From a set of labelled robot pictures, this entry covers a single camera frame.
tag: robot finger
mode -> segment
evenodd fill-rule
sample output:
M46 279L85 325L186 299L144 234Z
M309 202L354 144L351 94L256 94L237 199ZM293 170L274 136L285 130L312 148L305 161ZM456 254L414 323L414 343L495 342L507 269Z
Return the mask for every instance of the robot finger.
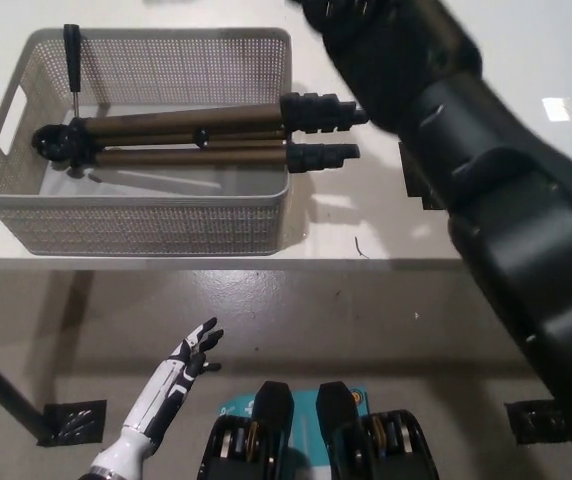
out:
M200 352L207 352L215 348L217 342L219 342L220 338L224 336L223 330L215 330L213 333L208 335L208 337L199 344L199 351Z
M206 355L203 353L196 353L192 357L190 357L190 362L186 365L184 369L183 377L187 380L191 380L192 382L195 381L195 378L202 373L202 368L206 365Z
M219 372L222 369L222 364L221 363L209 363L206 362L204 363L204 365L202 366L202 373L206 373L206 372Z
M215 328L215 325L217 325L217 317L213 317L207 322L202 323L199 327L193 330L190 335L186 337L185 341L188 343L191 349L195 348L204 334Z

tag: tripod leg lock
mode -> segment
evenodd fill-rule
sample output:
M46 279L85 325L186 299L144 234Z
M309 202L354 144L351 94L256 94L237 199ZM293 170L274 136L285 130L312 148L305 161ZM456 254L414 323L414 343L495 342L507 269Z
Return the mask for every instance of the tripod leg lock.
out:
M359 157L359 147L353 144L289 144L286 149L286 159L290 173L341 168L344 166L344 160L347 158Z
M345 132L368 122L366 112L355 102L340 102L335 94L287 93L279 100L282 122L288 132Z

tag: white table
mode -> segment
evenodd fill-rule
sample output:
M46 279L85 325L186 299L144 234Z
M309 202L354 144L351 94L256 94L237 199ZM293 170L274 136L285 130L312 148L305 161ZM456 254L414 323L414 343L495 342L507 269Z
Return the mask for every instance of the white table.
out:
M479 42L490 83L537 133L572 155L572 2L451 0L449 4ZM292 36L295 89L351 99L321 41L300 10L286 0L0 0L0 101L26 38L37 29L64 23L78 23L82 29L283 28ZM551 121L554 116L548 115L555 112L547 114L545 98L565 99L570 121ZM351 135L362 148L360 166L352 162L339 171L295 178L285 233L301 239L303 231L303 241L276 255L39 257L31 255L0 221L0 269L388 269L458 264L448 240L446 215L423 211L420 200L406 195L397 139L370 125L355 128Z

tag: black rod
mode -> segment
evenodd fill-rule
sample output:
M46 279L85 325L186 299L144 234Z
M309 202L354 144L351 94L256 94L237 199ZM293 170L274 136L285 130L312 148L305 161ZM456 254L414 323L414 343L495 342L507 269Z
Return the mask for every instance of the black rod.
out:
M54 437L44 416L0 373L0 405L38 441Z

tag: perforated basket wall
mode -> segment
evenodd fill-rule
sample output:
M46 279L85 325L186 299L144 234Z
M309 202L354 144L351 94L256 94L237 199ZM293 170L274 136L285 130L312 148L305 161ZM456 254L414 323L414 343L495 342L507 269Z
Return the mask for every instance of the perforated basket wall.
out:
M82 34L82 105L269 103L290 90L290 40L281 30ZM27 104L8 154L0 149L0 219L32 253L257 255L278 249L287 189L239 199L39 195L48 163L31 147L32 134L61 123L71 105L60 30L29 39L0 108L0 132L18 86Z

